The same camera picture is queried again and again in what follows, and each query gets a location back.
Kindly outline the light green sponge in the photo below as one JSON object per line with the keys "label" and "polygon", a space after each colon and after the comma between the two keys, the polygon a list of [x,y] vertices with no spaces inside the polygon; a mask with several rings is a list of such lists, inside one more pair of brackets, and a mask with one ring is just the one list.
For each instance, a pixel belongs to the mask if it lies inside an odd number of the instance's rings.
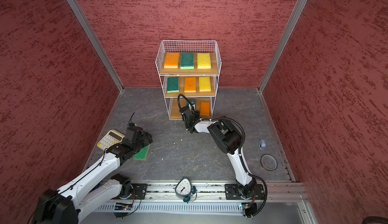
{"label": "light green sponge", "polygon": [[138,153],[133,156],[135,160],[146,160],[149,151],[149,145],[142,148]]}

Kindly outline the orange sponge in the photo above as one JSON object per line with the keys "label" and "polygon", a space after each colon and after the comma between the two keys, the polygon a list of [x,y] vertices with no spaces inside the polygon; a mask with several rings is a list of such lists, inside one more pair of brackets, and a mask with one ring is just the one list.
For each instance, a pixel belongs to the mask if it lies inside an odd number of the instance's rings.
{"label": "orange sponge", "polygon": [[209,101],[201,101],[200,104],[200,116],[210,116],[211,115],[211,105]]}
{"label": "orange sponge", "polygon": [[180,53],[168,52],[164,60],[164,68],[177,69],[179,66]]}
{"label": "orange sponge", "polygon": [[185,77],[185,93],[196,93],[196,77]]}

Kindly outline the yellow sponge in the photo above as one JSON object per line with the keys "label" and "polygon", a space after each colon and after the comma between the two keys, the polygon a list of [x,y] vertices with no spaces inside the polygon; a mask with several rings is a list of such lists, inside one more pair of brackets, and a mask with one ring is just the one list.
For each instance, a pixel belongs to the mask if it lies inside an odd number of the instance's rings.
{"label": "yellow sponge", "polygon": [[197,68],[211,69],[210,53],[197,53]]}
{"label": "yellow sponge", "polygon": [[199,77],[199,91],[200,92],[211,92],[212,83],[210,77]]}

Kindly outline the dark green sponge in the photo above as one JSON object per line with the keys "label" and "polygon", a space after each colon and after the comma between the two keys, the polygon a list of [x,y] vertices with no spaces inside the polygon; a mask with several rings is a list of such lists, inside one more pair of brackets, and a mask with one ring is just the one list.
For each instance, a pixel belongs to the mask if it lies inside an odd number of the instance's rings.
{"label": "dark green sponge", "polygon": [[193,53],[182,53],[180,69],[194,69],[194,54]]}
{"label": "dark green sponge", "polygon": [[169,77],[167,79],[167,93],[177,93],[179,92],[179,77]]}

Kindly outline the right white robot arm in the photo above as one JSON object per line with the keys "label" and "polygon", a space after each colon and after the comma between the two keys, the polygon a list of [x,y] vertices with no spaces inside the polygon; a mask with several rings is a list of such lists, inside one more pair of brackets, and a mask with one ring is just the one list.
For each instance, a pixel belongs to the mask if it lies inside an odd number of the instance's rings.
{"label": "right white robot arm", "polygon": [[234,169],[237,191],[243,199],[254,195],[256,180],[252,177],[243,155],[245,131],[235,120],[228,117],[202,119],[198,111],[185,106],[179,110],[186,129],[190,133],[208,133],[221,152],[225,153]]}

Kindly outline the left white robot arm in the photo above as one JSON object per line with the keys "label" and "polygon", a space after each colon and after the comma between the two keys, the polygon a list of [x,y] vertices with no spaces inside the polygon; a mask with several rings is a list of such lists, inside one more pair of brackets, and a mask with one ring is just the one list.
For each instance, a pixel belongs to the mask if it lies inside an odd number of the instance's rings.
{"label": "left white robot arm", "polygon": [[79,176],[57,190],[48,189],[39,198],[31,224],[78,224],[110,199],[134,202],[136,191],[130,178],[113,175],[100,182],[127,160],[152,143],[152,135],[130,122],[126,133],[110,130],[98,143],[103,155]]}

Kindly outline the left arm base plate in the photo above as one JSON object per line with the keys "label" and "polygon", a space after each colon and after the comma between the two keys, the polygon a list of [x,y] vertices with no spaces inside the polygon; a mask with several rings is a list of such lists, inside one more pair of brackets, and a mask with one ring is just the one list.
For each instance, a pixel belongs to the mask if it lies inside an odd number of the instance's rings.
{"label": "left arm base plate", "polygon": [[125,184],[118,195],[122,200],[136,200],[145,198],[148,184]]}

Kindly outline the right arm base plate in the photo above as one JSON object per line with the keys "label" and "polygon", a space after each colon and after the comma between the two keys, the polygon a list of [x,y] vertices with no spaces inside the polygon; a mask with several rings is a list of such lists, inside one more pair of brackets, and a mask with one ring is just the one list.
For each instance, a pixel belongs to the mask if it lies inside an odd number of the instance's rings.
{"label": "right arm base plate", "polygon": [[225,196],[227,200],[263,200],[264,199],[264,187],[262,184],[257,184],[254,188],[253,195],[249,198],[243,198],[240,196],[237,188],[237,184],[225,184]]}

